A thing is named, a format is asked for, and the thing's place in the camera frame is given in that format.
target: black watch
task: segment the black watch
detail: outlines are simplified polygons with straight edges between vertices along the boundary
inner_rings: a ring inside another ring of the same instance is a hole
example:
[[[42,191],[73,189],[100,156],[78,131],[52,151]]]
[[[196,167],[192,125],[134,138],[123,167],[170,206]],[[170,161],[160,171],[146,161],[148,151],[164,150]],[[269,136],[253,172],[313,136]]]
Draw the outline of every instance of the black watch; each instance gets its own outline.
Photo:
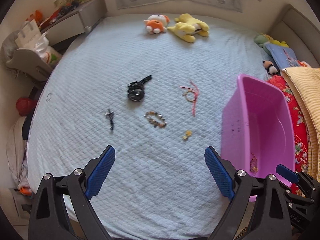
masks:
[[[144,97],[144,84],[152,79],[152,76],[147,76],[139,82],[132,82],[128,86],[128,98],[132,101],[140,101]]]

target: silver screw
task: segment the silver screw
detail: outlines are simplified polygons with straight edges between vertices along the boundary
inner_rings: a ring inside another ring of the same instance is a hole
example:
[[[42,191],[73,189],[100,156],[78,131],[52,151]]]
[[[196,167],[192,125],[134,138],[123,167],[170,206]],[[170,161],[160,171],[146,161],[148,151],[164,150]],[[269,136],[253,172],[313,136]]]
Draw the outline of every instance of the silver screw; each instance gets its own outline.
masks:
[[[81,169],[76,169],[73,174],[76,175],[76,176],[79,176],[80,174],[82,173],[82,170]]]
[[[277,177],[276,177],[275,175],[273,175],[273,174],[270,174],[270,175],[269,175],[269,179],[271,179],[271,180],[276,180],[276,178],[277,178]]]
[[[46,173],[46,174],[44,174],[44,176],[43,176],[43,178],[44,179],[50,179],[50,177],[51,177],[51,174],[50,173]]]
[[[238,175],[241,176],[241,177],[244,177],[244,176],[245,176],[245,171],[243,171],[243,170],[239,170],[237,173],[238,173]]]

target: bed headboard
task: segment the bed headboard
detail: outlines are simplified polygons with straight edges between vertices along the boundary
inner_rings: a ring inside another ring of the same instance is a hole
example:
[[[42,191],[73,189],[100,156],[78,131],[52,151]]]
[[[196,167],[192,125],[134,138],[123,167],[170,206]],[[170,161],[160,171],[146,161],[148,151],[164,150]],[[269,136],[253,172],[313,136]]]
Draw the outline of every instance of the bed headboard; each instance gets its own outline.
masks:
[[[292,5],[283,9],[268,34],[275,40],[286,41],[298,60],[320,68],[320,31]]]

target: gold ring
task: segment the gold ring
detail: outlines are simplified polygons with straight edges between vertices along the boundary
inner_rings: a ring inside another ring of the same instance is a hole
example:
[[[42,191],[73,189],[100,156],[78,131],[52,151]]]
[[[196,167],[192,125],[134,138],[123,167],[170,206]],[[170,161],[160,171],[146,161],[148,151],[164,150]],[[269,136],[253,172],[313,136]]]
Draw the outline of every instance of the gold ring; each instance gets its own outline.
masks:
[[[190,99],[188,98],[188,93],[192,93],[192,94],[193,94],[193,96],[194,96],[194,97],[193,97],[193,100],[190,100]],[[188,90],[187,92],[183,93],[182,95],[186,98],[187,101],[189,101],[189,102],[191,102],[191,103],[193,103],[193,102],[196,100],[196,95],[195,95],[195,92],[194,92],[194,91]]]

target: green plush toy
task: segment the green plush toy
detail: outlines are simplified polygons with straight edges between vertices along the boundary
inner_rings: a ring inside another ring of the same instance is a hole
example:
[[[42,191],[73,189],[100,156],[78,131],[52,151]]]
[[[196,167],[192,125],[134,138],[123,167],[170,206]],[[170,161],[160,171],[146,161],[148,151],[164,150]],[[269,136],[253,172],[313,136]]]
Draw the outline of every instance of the green plush toy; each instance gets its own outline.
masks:
[[[255,38],[253,39],[253,41],[259,45],[260,48],[263,48],[263,50],[269,55],[271,56],[270,51],[266,48],[265,43],[270,42],[269,39],[263,35],[263,34],[258,34],[257,36],[255,36]]]

